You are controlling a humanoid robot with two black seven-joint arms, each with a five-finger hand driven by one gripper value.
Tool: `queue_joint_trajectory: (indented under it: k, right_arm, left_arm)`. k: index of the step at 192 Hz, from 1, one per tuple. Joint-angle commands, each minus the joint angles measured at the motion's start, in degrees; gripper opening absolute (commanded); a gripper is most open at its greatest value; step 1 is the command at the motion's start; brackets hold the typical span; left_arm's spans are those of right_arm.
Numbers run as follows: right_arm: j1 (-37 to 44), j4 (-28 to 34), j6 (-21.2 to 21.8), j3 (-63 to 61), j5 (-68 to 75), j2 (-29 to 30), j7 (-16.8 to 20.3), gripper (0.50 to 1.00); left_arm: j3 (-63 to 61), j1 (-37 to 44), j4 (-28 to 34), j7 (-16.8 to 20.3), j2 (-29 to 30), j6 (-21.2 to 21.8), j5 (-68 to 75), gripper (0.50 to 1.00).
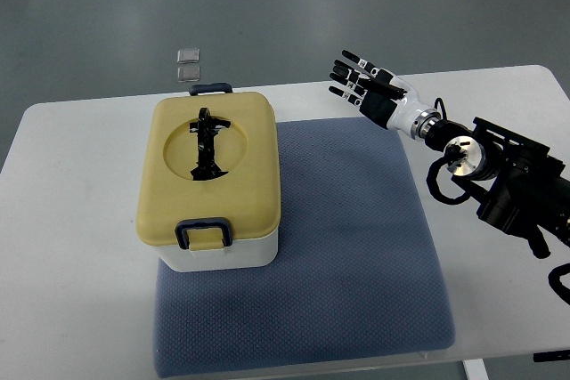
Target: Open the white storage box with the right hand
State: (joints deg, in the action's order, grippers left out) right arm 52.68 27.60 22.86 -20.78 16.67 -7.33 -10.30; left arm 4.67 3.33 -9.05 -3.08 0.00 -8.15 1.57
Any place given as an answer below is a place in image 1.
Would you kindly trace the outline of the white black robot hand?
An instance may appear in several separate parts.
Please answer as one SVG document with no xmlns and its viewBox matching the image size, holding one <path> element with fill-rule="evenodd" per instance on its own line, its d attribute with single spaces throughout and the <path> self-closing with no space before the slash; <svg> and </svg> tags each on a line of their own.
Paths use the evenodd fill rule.
<svg viewBox="0 0 570 380">
<path fill-rule="evenodd" d="M 334 61 L 329 91 L 358 108 L 374 124 L 399 130 L 412 139 L 423 139 L 428 128 L 442 119 L 424 104 L 418 92 L 391 71 L 344 50 L 344 59 Z"/>
</svg>

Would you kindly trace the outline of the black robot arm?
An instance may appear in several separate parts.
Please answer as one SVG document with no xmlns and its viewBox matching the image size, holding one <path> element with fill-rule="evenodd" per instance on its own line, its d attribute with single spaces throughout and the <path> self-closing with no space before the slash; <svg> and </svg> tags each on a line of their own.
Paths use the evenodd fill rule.
<svg viewBox="0 0 570 380">
<path fill-rule="evenodd" d="M 442 154 L 427 172 L 431 196 L 449 206 L 473 198 L 479 220 L 524 239 L 538 259 L 550 256 L 545 231 L 567 245 L 569 181 L 549 147 L 480 117 L 469 130 L 448 120 L 442 99 L 435 109 L 419 133 Z"/>
</svg>

